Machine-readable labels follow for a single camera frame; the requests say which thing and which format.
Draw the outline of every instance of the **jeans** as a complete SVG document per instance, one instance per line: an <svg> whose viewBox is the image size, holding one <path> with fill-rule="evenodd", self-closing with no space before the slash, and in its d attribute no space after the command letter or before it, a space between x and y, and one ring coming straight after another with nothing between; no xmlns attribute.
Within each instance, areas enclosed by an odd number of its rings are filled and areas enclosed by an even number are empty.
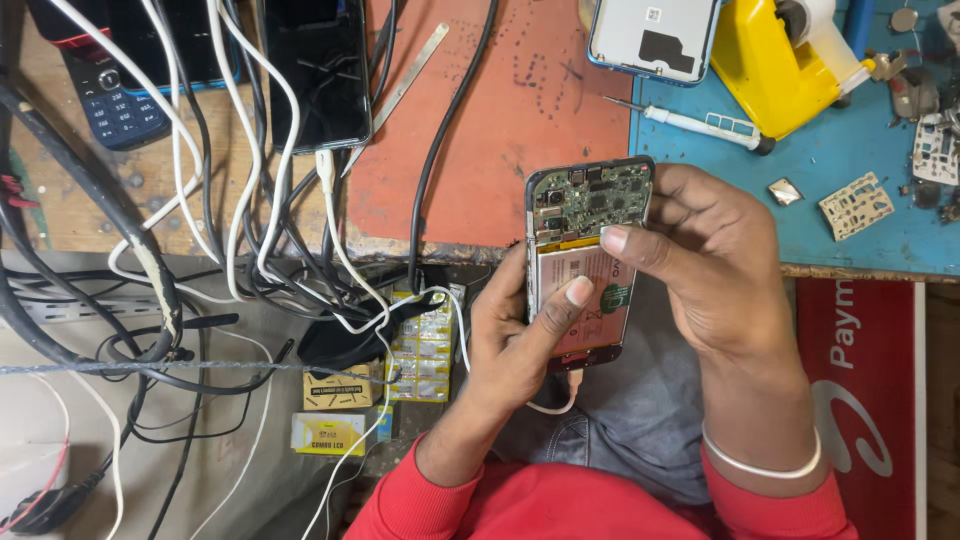
<svg viewBox="0 0 960 540"><path fill-rule="evenodd" d="M535 402L563 406L566 388L565 375L548 378ZM575 406L563 415L521 407L493 451L504 461L612 473L668 505L704 504L703 419L700 365L677 330L666 286L638 273L620 358L588 368Z"/></svg>

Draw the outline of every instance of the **blue work mat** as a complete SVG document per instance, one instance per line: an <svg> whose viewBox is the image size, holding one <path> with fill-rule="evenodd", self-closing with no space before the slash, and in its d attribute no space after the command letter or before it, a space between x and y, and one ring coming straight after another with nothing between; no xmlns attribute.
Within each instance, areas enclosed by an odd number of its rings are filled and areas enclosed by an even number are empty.
<svg viewBox="0 0 960 540"><path fill-rule="evenodd" d="M936 34L942 33L936 20L940 3L916 0L909 6L920 13L917 34L921 46L936 43ZM886 53L916 49L912 34L894 36L888 29L890 14L902 7L902 0L877 0L869 47ZM843 15L838 7L839 28L843 28ZM927 27L937 32L924 33ZM911 57L909 65L919 62ZM931 60L924 63L934 73L942 95L948 68ZM708 112L717 112L749 121L712 69L694 88L636 79L633 99L634 103L653 104L701 120ZM887 85L867 81L853 92L850 107L827 108L779 141L767 157L724 140L648 120L638 112L631 119L630 151L649 155L657 162L697 165L753 193L770 207L777 220L783 262L960 276L960 223L940 225L936 209L912 208L913 196L900 197L898 193L898 187L911 178L916 124L904 119L897 127L887 128L893 118ZM864 231L834 242L818 203L868 172L881 179L895 211ZM805 200L779 206L767 186L782 177L789 178ZM942 204L952 189L944 188Z"/></svg>

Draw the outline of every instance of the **yellow tool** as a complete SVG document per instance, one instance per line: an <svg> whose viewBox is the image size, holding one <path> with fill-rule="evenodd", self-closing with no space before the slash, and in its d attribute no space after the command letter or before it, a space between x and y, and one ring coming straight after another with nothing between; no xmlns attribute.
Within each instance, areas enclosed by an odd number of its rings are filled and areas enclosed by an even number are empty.
<svg viewBox="0 0 960 540"><path fill-rule="evenodd" d="M834 0L732 0L710 65L764 135L780 140L870 77L833 24Z"/></svg>

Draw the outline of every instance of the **silver bracelet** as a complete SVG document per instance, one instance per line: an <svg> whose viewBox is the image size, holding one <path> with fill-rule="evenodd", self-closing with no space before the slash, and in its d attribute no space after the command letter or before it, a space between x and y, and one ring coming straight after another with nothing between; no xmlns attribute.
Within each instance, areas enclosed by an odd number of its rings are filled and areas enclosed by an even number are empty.
<svg viewBox="0 0 960 540"><path fill-rule="evenodd" d="M704 442L707 443L707 446L713 451L714 454L717 454L717 457L723 459L727 463L731 464L733 467L740 469L741 471L746 471L754 475L761 477L766 477L768 479L781 479L781 480L795 480L801 479L806 475L809 475L817 468L817 464L820 463L820 454L821 454L821 445L820 445L820 432L817 431L816 426L813 428L813 434L817 438L817 451L813 454L813 458L810 459L810 462L804 465L802 468L797 469L796 471L770 471L768 469L760 469L759 467L754 467L752 465L747 465L746 463L741 463L736 459L733 459L729 455L726 455L717 448L717 445L714 444L710 437L707 435L707 422L701 425L701 428L704 432Z"/></svg>

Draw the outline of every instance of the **screwdriver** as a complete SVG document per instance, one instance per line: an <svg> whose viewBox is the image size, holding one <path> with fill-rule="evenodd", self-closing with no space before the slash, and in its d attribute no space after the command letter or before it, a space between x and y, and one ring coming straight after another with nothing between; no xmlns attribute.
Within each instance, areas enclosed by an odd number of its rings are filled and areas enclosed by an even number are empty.
<svg viewBox="0 0 960 540"><path fill-rule="evenodd" d="M691 132L696 132L698 134L715 136L717 138L722 138L728 140L732 143L739 144L751 152L755 152L761 156L766 156L774 151L774 147L777 145L777 140L770 137L761 135L760 131L749 122L744 122L743 120L736 120L735 118L729 118L728 116L723 116L715 112L711 112L707 115L707 119L711 115L716 116L718 120L724 118L731 120L733 124L740 123L746 126L753 128L754 132L752 135L743 135L739 134L732 130L732 127L729 130L725 130L719 127L720 122L717 122L716 126L711 126L707 122L701 122L690 118L688 116L683 116L681 114L676 114L675 112L670 112L666 109L660 109L659 107L654 107L648 105L643 107L642 105L634 105L629 101L624 101L622 99L612 98L610 96L604 96L604 99L608 101L613 101L617 105L627 107L643 113L645 118L650 118L651 120L656 120L662 124L670 124L671 126L677 126L678 128L683 128L685 130L690 130Z"/></svg>

